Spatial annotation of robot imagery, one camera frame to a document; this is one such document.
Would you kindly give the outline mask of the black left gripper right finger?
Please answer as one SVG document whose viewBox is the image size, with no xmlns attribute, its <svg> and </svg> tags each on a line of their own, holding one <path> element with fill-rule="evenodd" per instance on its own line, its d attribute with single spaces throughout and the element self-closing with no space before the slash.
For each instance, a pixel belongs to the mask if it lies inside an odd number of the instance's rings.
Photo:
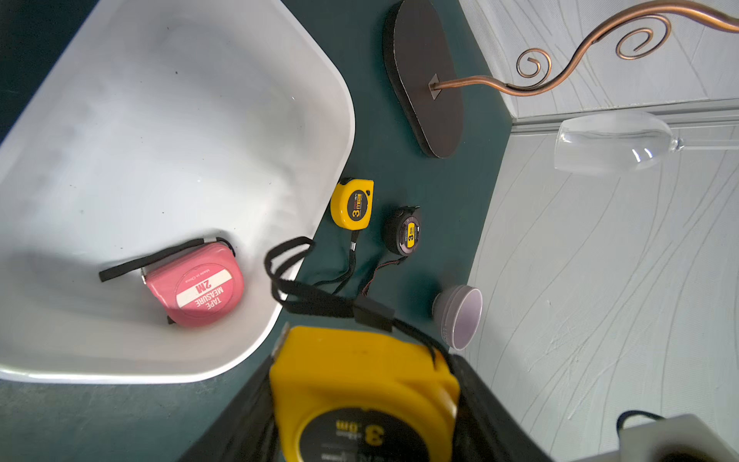
<svg viewBox="0 0 739 462">
<path fill-rule="evenodd" d="M 448 358 L 460 385 L 453 461 L 549 461 L 462 356 Z"/>
</svg>

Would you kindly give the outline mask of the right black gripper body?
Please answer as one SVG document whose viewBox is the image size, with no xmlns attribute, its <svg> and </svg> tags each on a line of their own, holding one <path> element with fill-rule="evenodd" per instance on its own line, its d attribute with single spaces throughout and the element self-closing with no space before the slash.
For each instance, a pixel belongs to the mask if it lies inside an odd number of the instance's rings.
<svg viewBox="0 0 739 462">
<path fill-rule="evenodd" d="M 583 461 L 737 461 L 738 452 L 693 414 L 664 418 L 627 410 L 616 421 L 619 448 Z"/>
</svg>

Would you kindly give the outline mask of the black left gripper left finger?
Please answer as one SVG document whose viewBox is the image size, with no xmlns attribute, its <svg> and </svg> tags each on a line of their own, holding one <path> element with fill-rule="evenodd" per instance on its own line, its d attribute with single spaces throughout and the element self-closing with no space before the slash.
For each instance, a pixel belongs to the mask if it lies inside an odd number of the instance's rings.
<svg viewBox="0 0 739 462">
<path fill-rule="evenodd" d="M 277 425 L 268 357 L 181 461 L 275 461 Z"/>
</svg>

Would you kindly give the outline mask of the yellow deli tape measure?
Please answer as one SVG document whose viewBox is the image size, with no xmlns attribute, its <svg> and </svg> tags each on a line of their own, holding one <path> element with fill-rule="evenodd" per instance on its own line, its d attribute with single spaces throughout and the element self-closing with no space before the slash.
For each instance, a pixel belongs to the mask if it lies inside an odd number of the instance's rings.
<svg viewBox="0 0 739 462">
<path fill-rule="evenodd" d="M 285 459 L 450 461 L 461 397 L 450 356 L 378 302 L 286 279 L 314 246 L 298 237 L 268 251 L 271 294 L 291 314 L 365 328 L 285 330 L 269 370 Z"/>
</svg>

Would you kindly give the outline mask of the pink tape measure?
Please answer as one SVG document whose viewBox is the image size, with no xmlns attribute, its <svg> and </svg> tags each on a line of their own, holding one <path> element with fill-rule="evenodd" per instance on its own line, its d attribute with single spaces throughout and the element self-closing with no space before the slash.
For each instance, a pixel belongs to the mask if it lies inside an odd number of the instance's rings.
<svg viewBox="0 0 739 462">
<path fill-rule="evenodd" d="M 246 290 L 236 250 L 223 237 L 189 240 L 104 269 L 98 277 L 107 282 L 132 271 L 140 272 L 171 325 L 211 325 L 231 313 Z"/>
</svg>

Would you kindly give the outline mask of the white plastic storage box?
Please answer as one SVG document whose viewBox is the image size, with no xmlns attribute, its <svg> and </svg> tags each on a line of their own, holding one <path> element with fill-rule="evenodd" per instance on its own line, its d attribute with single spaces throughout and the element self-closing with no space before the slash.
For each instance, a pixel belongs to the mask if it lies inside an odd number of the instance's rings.
<svg viewBox="0 0 739 462">
<path fill-rule="evenodd" d="M 279 1 L 102 1 L 1 146 L 1 376 L 205 380 L 280 311 L 267 251 L 312 236 L 350 154 L 351 96 Z M 236 308 L 185 327 L 138 273 L 193 238 L 231 242 Z"/>
</svg>

